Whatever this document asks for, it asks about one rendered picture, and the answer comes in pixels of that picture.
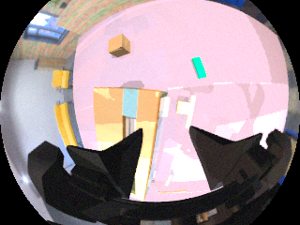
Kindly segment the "teal rectangular bar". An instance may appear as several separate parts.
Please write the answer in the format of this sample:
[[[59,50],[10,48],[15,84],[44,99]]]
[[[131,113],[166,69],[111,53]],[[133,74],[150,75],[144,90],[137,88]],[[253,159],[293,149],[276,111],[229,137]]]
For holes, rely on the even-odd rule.
[[[202,60],[200,60],[200,57],[192,57],[191,60],[192,63],[194,63],[196,74],[198,74],[199,79],[206,78],[205,68],[203,68],[203,63]]]

